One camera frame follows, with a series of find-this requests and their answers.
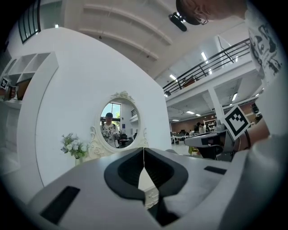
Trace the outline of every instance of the white flower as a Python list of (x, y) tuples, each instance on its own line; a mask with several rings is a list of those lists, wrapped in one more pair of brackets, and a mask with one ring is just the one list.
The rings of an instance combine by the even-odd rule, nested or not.
[(78, 140), (74, 140), (72, 143), (71, 143), (73, 146), (77, 146), (79, 144), (79, 141)]
[(73, 133), (72, 136), (71, 136), (71, 138), (72, 138), (72, 139), (77, 139), (77, 134), (76, 134), (76, 133)]
[(78, 150), (78, 145), (74, 145), (73, 150)]
[(86, 147), (86, 146), (82, 146), (82, 147), (81, 147), (81, 150), (82, 150), (83, 152), (86, 152), (86, 151), (87, 151), (87, 147)]
[(66, 148), (70, 151), (72, 149), (72, 145), (67, 145)]

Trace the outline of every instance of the flower bouquet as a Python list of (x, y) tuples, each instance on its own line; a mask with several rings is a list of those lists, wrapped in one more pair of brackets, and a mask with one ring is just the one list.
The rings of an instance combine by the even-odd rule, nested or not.
[(89, 148), (89, 145), (81, 142), (76, 134), (70, 133), (67, 136), (62, 135), (63, 148), (61, 151), (64, 153), (70, 153), (76, 159), (85, 157)]

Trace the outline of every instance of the black rectangular slot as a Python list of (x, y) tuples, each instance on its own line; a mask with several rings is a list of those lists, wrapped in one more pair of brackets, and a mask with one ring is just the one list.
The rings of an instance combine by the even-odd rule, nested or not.
[(207, 170), (207, 171), (210, 171), (210, 172), (213, 172), (213, 173), (218, 173), (218, 174), (221, 174), (221, 175), (224, 175), (226, 173), (226, 169), (222, 169), (222, 168), (216, 168), (216, 167), (213, 167), (213, 166), (207, 166), (206, 168), (204, 168), (204, 170)]
[(80, 189), (78, 188), (67, 186), (50, 204), (48, 204), (40, 215), (46, 220), (58, 224), (79, 191)]

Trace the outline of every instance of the white mirror frame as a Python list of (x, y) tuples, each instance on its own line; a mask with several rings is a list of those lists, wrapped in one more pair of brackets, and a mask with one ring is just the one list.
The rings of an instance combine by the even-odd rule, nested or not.
[[(128, 101), (130, 104), (134, 106), (134, 109), (136, 110), (137, 117), (138, 117), (138, 133), (135, 138), (135, 140), (128, 146), (123, 149), (117, 149), (109, 145), (105, 139), (102, 136), (101, 130), (100, 130), (100, 118), (103, 109), (107, 104), (109, 104), (112, 101), (115, 101), (117, 99), (121, 99), (124, 101)], [(122, 152), (123, 150), (133, 149), (133, 148), (140, 148), (140, 147), (148, 147), (148, 142), (145, 137), (146, 135), (146, 128), (144, 128), (144, 124), (141, 122), (141, 112), (138, 109), (138, 106), (136, 106), (134, 99), (128, 95), (126, 91), (123, 91), (121, 93), (116, 93), (114, 95), (111, 95), (110, 98), (107, 98), (107, 100), (103, 100), (104, 103), (101, 105), (101, 109), (97, 111), (96, 114), (96, 120), (95, 125), (91, 127), (91, 137), (92, 141), (90, 143), (90, 148), (88, 151), (88, 156), (85, 158), (85, 161), (91, 160), (91, 159), (97, 159), (103, 156), (109, 156), (113, 153)]]

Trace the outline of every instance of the black hair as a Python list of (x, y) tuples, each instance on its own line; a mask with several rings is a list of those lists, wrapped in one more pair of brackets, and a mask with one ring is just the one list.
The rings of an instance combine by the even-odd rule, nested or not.
[(113, 117), (112, 113), (107, 113), (105, 117)]

